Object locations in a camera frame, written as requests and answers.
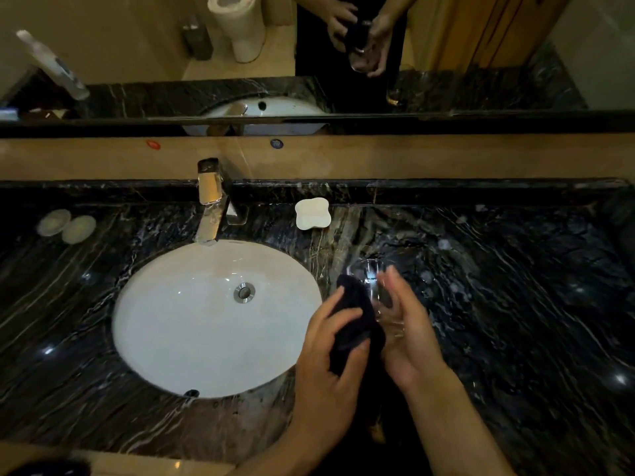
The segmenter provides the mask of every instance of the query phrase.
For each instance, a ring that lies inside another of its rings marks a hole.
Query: black apron
[[[372,20],[386,0],[341,0],[358,8],[359,20]],[[316,77],[335,111],[342,113],[372,113],[385,111],[386,90],[399,73],[401,51],[406,36],[406,14],[395,23],[386,71],[368,78],[351,68],[349,57],[335,49],[326,30],[326,23],[298,5],[298,37],[295,74]]]

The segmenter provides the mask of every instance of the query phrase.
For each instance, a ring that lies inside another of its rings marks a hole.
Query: reflected person
[[[295,1],[295,74],[317,77],[336,111],[385,111],[387,88],[399,73],[406,13],[416,0]],[[345,39],[364,22],[371,23],[361,57],[368,63],[360,67],[347,54]]]
[[[404,328],[391,332],[388,328],[395,324],[385,326],[384,366],[408,402],[434,476],[513,475],[463,384],[445,364],[425,308],[393,266],[382,278],[399,304]],[[370,344],[366,340],[353,349],[341,377],[329,372],[335,333],[362,313],[345,309],[329,317],[343,294],[339,288],[309,321],[287,431],[232,476],[308,475],[344,438],[353,422]]]

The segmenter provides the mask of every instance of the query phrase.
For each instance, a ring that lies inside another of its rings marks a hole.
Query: forearm
[[[298,5],[312,14],[320,18],[323,22],[327,22],[328,13],[324,9],[326,6],[325,0],[294,0]]]
[[[425,390],[414,390],[406,399],[435,476],[514,474],[449,368]]]
[[[392,24],[408,11],[417,0],[386,0],[384,6],[379,11],[379,15],[390,17]]]
[[[270,448],[238,466],[229,476],[306,476],[320,463],[310,444],[289,432]]]

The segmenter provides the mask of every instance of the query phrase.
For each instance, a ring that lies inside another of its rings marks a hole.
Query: white toilet
[[[208,0],[207,7],[232,40],[234,57],[248,63],[260,55],[265,43],[265,24],[262,21],[260,0]]]

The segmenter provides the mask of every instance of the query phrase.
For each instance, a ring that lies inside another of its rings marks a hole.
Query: faucet
[[[205,207],[194,241],[211,246],[218,240],[223,215],[229,225],[244,225],[249,207],[233,203],[232,181],[216,158],[198,162],[199,201]]]

